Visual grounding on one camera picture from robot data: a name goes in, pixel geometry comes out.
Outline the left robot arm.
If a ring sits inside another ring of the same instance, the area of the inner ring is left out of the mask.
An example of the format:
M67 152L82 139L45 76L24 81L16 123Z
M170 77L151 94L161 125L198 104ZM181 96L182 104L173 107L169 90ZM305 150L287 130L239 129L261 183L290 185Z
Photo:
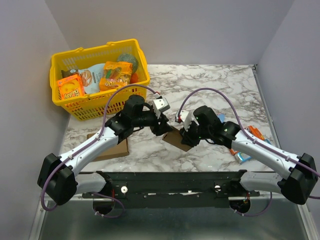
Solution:
M95 192L101 198L107 197L111 185L99 173L89 177L93 186L81 186L77 175L102 152L120 144L136 131L149 127L155 136L172 131L164 115L169 108L168 101L162 96L148 104L142 96L131 95L123 109L105 120L92 137L60 156L51 153L44 158L37 180L41 195L49 195L58 206L79 193Z

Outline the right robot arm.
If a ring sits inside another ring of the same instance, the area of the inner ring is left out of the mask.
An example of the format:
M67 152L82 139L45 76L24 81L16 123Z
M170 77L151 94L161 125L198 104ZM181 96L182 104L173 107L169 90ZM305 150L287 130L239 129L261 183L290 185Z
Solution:
M266 165L271 173L246 171L230 183L230 191L241 196L247 191L266 191L282 194L287 200L304 205L310 198L318 176L314 158L304 153L299 156L279 149L255 137L238 124L221 122L215 112L206 105L193 113L180 110L175 115L182 144L195 147L201 140L239 151Z

